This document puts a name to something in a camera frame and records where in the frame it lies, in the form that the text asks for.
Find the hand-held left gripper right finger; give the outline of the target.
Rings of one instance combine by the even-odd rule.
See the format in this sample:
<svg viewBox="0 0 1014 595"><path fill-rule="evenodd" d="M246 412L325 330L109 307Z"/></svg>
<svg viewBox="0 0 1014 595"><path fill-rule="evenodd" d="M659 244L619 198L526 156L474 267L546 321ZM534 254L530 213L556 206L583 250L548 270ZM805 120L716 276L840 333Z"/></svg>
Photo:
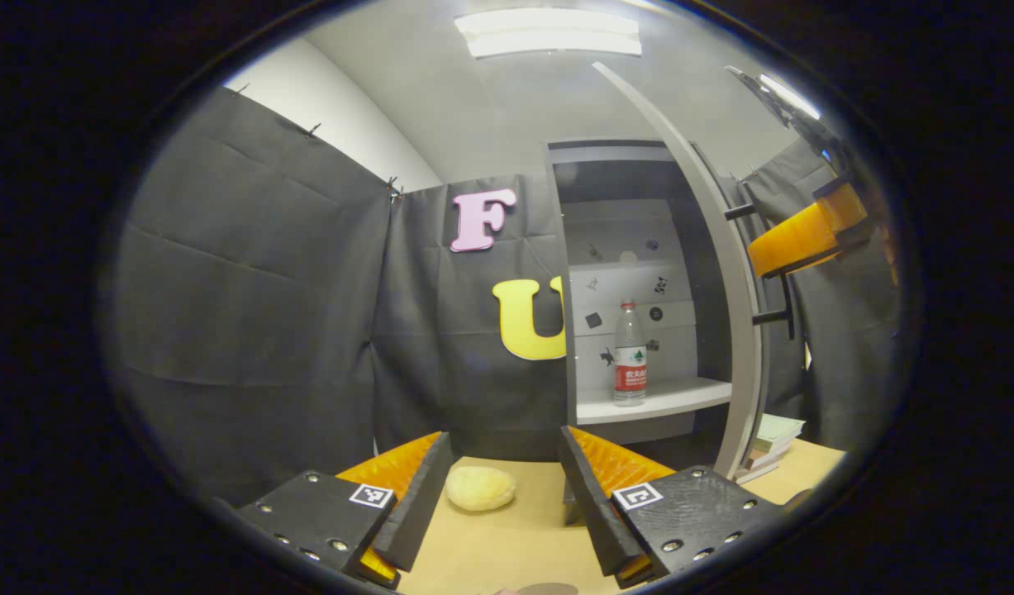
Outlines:
<svg viewBox="0 0 1014 595"><path fill-rule="evenodd" d="M673 470L574 426L560 429L557 452L601 571L620 588L700 575L785 515L710 467Z"/></svg>

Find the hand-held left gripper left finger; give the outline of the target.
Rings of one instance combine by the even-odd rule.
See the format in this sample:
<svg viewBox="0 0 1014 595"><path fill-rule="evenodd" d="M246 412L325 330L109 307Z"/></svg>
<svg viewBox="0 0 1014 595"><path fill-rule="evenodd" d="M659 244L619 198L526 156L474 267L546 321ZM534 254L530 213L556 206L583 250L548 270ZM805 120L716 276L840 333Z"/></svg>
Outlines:
<svg viewBox="0 0 1014 595"><path fill-rule="evenodd" d="M337 474L300 472L238 508L236 519L307 571L393 590L416 563L455 460L450 434L437 431Z"/></svg>

